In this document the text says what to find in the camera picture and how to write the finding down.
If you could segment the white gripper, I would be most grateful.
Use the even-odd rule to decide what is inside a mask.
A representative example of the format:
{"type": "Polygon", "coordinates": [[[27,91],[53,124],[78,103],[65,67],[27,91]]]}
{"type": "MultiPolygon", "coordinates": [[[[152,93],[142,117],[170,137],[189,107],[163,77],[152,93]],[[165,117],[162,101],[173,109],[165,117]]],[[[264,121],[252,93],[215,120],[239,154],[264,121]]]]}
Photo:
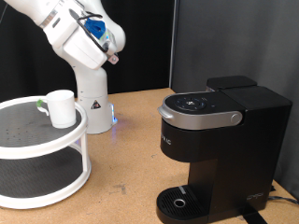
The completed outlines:
{"type": "MultiPolygon", "coordinates": [[[[66,35],[67,39],[63,43],[63,58],[72,66],[81,63],[92,70],[97,70],[107,61],[106,54],[75,23],[66,28],[66,35]]],[[[108,60],[116,64],[119,56],[114,53],[108,60]]]]}

